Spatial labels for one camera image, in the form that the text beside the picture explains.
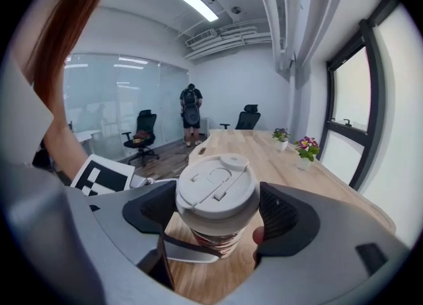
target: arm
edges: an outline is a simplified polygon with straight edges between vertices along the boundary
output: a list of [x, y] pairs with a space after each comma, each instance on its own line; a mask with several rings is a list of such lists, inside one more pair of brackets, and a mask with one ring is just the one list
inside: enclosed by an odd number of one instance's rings
[[44, 136], [44, 143], [63, 172], [70, 179], [74, 179], [88, 159], [88, 155], [67, 125], [63, 101], [63, 70], [60, 73], [60, 79], [56, 81], [54, 95], [48, 102], [48, 108], [54, 115], [54, 119]]

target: hand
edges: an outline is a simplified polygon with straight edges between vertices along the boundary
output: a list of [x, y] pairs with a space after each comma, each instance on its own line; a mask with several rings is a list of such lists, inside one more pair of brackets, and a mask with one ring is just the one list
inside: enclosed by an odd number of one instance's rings
[[[260, 226], [257, 229], [255, 229], [254, 232], [252, 233], [252, 240], [254, 240], [254, 243], [256, 243], [257, 245], [260, 245], [263, 242], [263, 239], [264, 239], [264, 226]], [[254, 251], [254, 253], [252, 254], [252, 257], [254, 258], [255, 261], [257, 261], [256, 255], [257, 255], [257, 250]]]

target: potted plant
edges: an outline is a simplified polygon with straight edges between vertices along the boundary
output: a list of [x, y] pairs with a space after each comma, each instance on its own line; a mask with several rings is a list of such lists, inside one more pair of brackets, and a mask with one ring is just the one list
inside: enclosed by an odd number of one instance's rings
[[310, 164], [315, 160], [315, 155], [320, 151], [320, 147], [314, 138], [304, 137], [295, 142], [295, 149], [299, 154], [299, 168], [307, 170]]
[[279, 151], [285, 151], [288, 146], [288, 138], [291, 136], [288, 134], [288, 129], [286, 128], [277, 128], [273, 132], [273, 139], [276, 140], [275, 147]]

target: black office chair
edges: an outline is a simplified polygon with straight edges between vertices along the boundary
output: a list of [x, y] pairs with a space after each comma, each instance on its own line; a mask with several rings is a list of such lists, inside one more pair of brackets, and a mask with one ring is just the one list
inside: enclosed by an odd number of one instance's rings
[[131, 164], [131, 161], [142, 158], [142, 166], [145, 166], [145, 160], [144, 158], [148, 155], [156, 157], [156, 159], [160, 159], [160, 157], [154, 153], [154, 151], [150, 148], [148, 148], [149, 145], [153, 144], [156, 137], [153, 133], [154, 124], [156, 123], [157, 115], [152, 114], [151, 110], [143, 110], [138, 114], [137, 118], [137, 132], [138, 131], [145, 131], [148, 133], [148, 137], [142, 139], [138, 143], [134, 143], [132, 139], [130, 139], [130, 133], [131, 132], [123, 132], [122, 134], [125, 134], [128, 138], [127, 142], [124, 142], [124, 146], [131, 149], [138, 149], [138, 153], [132, 156], [128, 160], [128, 164]]
[[[261, 114], [257, 112], [257, 105], [245, 105], [244, 111], [239, 114], [236, 130], [253, 130]], [[221, 124], [225, 130], [230, 124]]]

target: conference table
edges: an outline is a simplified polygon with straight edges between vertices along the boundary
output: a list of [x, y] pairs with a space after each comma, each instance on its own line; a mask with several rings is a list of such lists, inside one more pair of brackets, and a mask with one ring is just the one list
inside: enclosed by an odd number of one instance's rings
[[[207, 155], [241, 154], [249, 159], [258, 181], [295, 187], [356, 205], [395, 233], [395, 225], [384, 211], [343, 183], [317, 160], [303, 171], [298, 168], [299, 156], [294, 146], [290, 144], [285, 151], [279, 152], [274, 142], [272, 133], [267, 131], [210, 130], [210, 137], [190, 154], [189, 164]], [[169, 261], [175, 292], [201, 304], [215, 304], [230, 294], [254, 272], [252, 255], [257, 245], [252, 240], [252, 232], [262, 225], [262, 218], [257, 212], [237, 248], [226, 259], [210, 264]], [[196, 243], [189, 227], [177, 213], [173, 214], [166, 233]]]

